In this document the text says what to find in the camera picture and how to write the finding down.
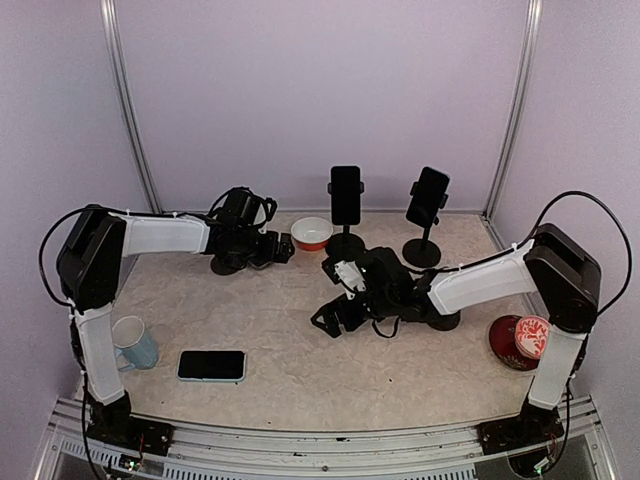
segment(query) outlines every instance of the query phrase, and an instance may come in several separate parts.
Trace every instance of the black smartphone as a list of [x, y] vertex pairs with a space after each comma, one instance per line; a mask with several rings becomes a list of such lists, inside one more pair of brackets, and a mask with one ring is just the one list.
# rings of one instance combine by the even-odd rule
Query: black smartphone
[[246, 370], [239, 350], [190, 350], [180, 354], [178, 378], [192, 382], [240, 382]]
[[331, 168], [331, 223], [360, 223], [360, 167]]
[[442, 208], [448, 186], [449, 175], [424, 167], [407, 210], [407, 220], [422, 228], [431, 227]]

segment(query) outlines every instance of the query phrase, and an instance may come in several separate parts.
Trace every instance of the metal pole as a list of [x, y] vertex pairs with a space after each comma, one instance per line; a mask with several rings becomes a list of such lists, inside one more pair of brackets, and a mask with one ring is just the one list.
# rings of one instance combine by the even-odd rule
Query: metal pole
[[509, 112], [509, 121], [507, 123], [507, 131], [502, 141], [500, 151], [500, 160], [498, 168], [493, 178], [489, 198], [484, 208], [484, 217], [491, 221], [498, 208], [498, 202], [504, 189], [505, 180], [511, 163], [513, 148], [516, 143], [520, 119], [525, 107], [525, 97], [529, 77], [531, 76], [531, 66], [533, 65], [533, 57], [538, 40], [538, 30], [540, 27], [540, 17], [542, 15], [542, 0], [529, 0], [529, 9], [527, 13], [527, 25], [525, 28], [524, 42], [522, 44], [522, 54], [520, 57], [520, 66], [518, 68], [518, 76], [516, 79], [516, 91]]
[[142, 184], [142, 189], [144, 190], [144, 195], [151, 211], [154, 213], [162, 213], [162, 206], [158, 199], [153, 178], [151, 177], [151, 170], [149, 169], [144, 149], [142, 148], [140, 130], [138, 129], [138, 122], [133, 111], [131, 93], [129, 92], [129, 84], [127, 82], [127, 72], [124, 65], [124, 56], [122, 54], [122, 45], [120, 43], [120, 33], [118, 31], [115, 0], [100, 0], [100, 4], [107, 49], [109, 51], [118, 98], [120, 100], [120, 108], [122, 109], [122, 117], [131, 143], [140, 183]]

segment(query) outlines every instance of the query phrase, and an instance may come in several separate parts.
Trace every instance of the mug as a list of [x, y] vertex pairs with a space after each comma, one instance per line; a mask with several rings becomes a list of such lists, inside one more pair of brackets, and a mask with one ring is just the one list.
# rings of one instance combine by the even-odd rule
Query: mug
[[158, 362], [158, 345], [139, 317], [122, 317], [113, 325], [111, 334], [116, 357], [122, 355], [129, 362], [124, 367], [118, 367], [118, 371], [128, 372], [134, 368], [148, 370]]

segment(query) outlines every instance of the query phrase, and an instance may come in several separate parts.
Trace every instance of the metal frame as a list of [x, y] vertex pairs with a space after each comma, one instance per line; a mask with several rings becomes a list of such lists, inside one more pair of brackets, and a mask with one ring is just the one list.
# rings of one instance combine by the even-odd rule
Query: metal frame
[[160, 204], [160, 199], [158, 198], [158, 193], [153, 183], [153, 178], [151, 177], [151, 170], [149, 169], [149, 164], [147, 163], [144, 149], [142, 148], [140, 130], [133, 110], [131, 93], [129, 92], [127, 71], [122, 54], [122, 44], [120, 43], [120, 32], [118, 30], [115, 0], [100, 0], [100, 5], [116, 90], [118, 91], [122, 117], [131, 143], [131, 149], [133, 150], [133, 159], [136, 164], [136, 169], [138, 170], [138, 176], [140, 177], [142, 189], [149, 208], [153, 213], [162, 213], [162, 205]]
[[498, 202], [504, 189], [507, 179], [509, 165], [513, 148], [518, 135], [520, 119], [524, 111], [527, 86], [529, 77], [531, 76], [531, 67], [533, 57], [538, 41], [538, 30], [540, 28], [540, 17], [542, 15], [542, 0], [529, 0], [529, 10], [527, 12], [527, 24], [525, 28], [524, 41], [522, 44], [522, 54], [520, 56], [520, 66], [518, 67], [518, 76], [516, 79], [516, 90], [511, 103], [511, 111], [509, 112], [509, 120], [507, 122], [507, 131], [502, 141], [500, 149], [500, 160], [498, 168], [493, 178], [489, 197], [484, 208], [484, 216], [489, 221], [493, 218], [498, 208]]
[[[129, 91], [124, 55], [120, 41], [120, 32], [118, 29], [115, 0], [100, 0], [100, 3], [107, 48], [109, 50], [111, 66], [115, 77], [116, 89], [118, 91], [120, 106], [129, 141], [131, 143], [138, 176], [140, 177], [140, 182], [149, 208], [154, 213], [161, 213], [163, 211], [162, 205], [142, 147], [140, 130], [133, 109], [131, 93]], [[524, 110], [526, 90], [531, 74], [536, 42], [538, 39], [541, 14], [542, 0], [529, 0], [525, 35], [516, 79], [516, 89], [511, 103], [507, 130], [502, 142], [498, 167], [483, 210], [483, 215], [488, 220], [491, 220], [497, 209], [500, 195], [502, 194], [504, 183], [506, 181], [509, 164], [511, 162], [513, 147], [515, 145], [522, 111]]]
[[[50, 480], [61, 454], [85, 458], [82, 404], [60, 399], [40, 445], [35, 480]], [[566, 414], [564, 402], [560, 415]], [[139, 478], [181, 480], [473, 479], [475, 464], [505, 456], [483, 456], [476, 425], [373, 432], [315, 433], [249, 430], [171, 422], [176, 431], [167, 457], [145, 455]], [[584, 435], [600, 480], [616, 480], [612, 455], [591, 397], [571, 402], [570, 437]], [[91, 457], [106, 467], [121, 454], [89, 441]], [[509, 452], [518, 454], [539, 447]]]

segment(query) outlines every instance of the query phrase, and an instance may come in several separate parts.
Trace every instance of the white bowl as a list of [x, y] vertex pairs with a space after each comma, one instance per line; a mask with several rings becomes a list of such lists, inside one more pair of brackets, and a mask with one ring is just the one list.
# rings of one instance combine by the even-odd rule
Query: white bowl
[[291, 235], [302, 250], [320, 250], [333, 235], [333, 225], [320, 217], [301, 218], [291, 227]]

